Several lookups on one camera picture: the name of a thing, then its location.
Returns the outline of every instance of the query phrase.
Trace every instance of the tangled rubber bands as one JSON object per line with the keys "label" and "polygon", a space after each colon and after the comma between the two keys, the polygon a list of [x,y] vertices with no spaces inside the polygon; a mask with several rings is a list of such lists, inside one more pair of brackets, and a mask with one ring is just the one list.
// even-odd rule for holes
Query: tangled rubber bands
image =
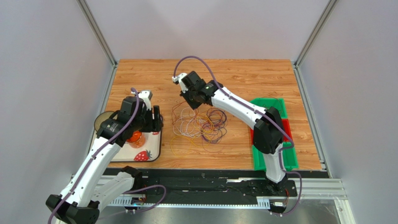
{"label": "tangled rubber bands", "polygon": [[[173,154],[179,158],[185,157],[191,151],[192,146],[203,148],[209,153],[220,152],[210,152],[206,150],[206,147],[210,144],[219,143],[222,137],[227,134],[225,128],[227,126],[227,115],[225,112],[216,108],[210,108],[206,112],[199,113],[198,109],[193,110],[190,107],[186,107],[182,109],[178,117],[175,111],[183,103],[185,102],[179,103],[172,108],[171,119],[173,132],[176,135],[170,141],[170,148]],[[191,143],[184,155],[176,154],[173,149],[172,142],[178,137],[188,139]],[[201,146],[194,143],[194,139],[199,138],[202,139]]]}

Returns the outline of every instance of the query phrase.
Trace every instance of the wood grain surface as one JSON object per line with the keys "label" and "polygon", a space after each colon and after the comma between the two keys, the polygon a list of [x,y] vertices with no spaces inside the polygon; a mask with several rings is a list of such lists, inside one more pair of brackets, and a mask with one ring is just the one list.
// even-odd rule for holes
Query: wood grain surface
{"label": "wood grain surface", "polygon": [[[217,81],[234,94],[250,101],[260,97],[283,98],[286,104],[291,133],[296,145],[299,169],[321,169],[318,153],[308,125],[303,102],[289,60],[205,60],[213,70]],[[192,146],[184,138],[172,142],[176,157],[170,147],[176,136],[172,130],[171,108],[183,102],[181,88],[171,81],[178,60],[120,60],[107,111],[120,109],[122,100],[130,95],[130,88],[138,91],[152,90],[152,105],[159,105],[164,116],[162,149],[160,157],[153,162],[112,162],[110,167],[135,168],[208,168],[208,169],[253,169],[249,128],[242,121],[227,113],[227,134],[218,144],[205,148]],[[196,71],[206,82],[211,75],[197,60],[187,59],[177,70],[189,73]],[[200,111],[210,108],[202,105]],[[201,145],[200,139],[195,143]]]}

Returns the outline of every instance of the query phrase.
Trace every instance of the orange object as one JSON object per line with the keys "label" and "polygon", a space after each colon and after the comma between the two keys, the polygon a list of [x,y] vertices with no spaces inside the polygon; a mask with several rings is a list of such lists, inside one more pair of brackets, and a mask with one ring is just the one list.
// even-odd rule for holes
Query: orange object
{"label": "orange object", "polygon": [[137,131],[126,141],[133,148],[140,148],[145,144],[145,135]]}

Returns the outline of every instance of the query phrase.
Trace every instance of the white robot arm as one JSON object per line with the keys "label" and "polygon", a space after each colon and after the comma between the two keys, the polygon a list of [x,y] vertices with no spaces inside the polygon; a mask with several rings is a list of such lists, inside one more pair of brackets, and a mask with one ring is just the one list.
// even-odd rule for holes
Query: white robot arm
{"label": "white robot arm", "polygon": [[280,127],[283,127],[278,110],[273,107],[266,109],[251,104],[233,94],[219,83],[222,91],[215,85],[213,80],[206,83],[194,71],[189,74],[181,73],[176,77],[172,77],[172,81],[181,86],[180,96],[184,97],[192,109],[198,108],[201,104],[209,104],[233,114],[253,129],[253,144],[263,153],[264,162],[267,166],[266,176],[269,180],[277,184],[277,188],[282,189],[286,178],[285,172],[283,172],[279,165],[278,151],[282,148],[283,135],[272,124],[263,119],[262,115],[253,112],[253,110],[232,100],[232,98],[238,99],[249,107],[266,113]]}
{"label": "white robot arm", "polygon": [[[46,201],[51,211],[62,203],[55,213],[58,219],[67,224],[95,223],[100,212],[119,195],[131,189],[142,188],[142,173],[132,167],[123,168],[114,179],[100,188],[95,189],[95,186],[109,162],[120,151],[125,141],[131,138],[133,132],[159,132],[162,129],[159,107],[151,107],[151,97],[151,91],[140,92],[138,103],[136,97],[126,97],[119,111],[106,116],[104,121],[101,120],[97,138],[78,172],[59,195],[50,195]],[[137,105],[137,113],[132,118]],[[131,123],[123,131],[130,119]],[[121,130],[113,142],[96,154],[101,146]]]}

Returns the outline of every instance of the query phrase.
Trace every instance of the white wall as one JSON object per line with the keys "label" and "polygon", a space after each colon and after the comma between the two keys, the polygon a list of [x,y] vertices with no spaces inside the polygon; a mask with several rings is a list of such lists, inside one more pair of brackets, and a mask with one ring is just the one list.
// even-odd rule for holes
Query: white wall
{"label": "white wall", "polygon": [[87,2],[117,60],[296,60],[328,0]]}
{"label": "white wall", "polygon": [[47,223],[76,172],[111,66],[75,0],[0,3],[0,223]]}
{"label": "white wall", "polygon": [[341,0],[301,66],[358,224],[397,223],[398,2]]}

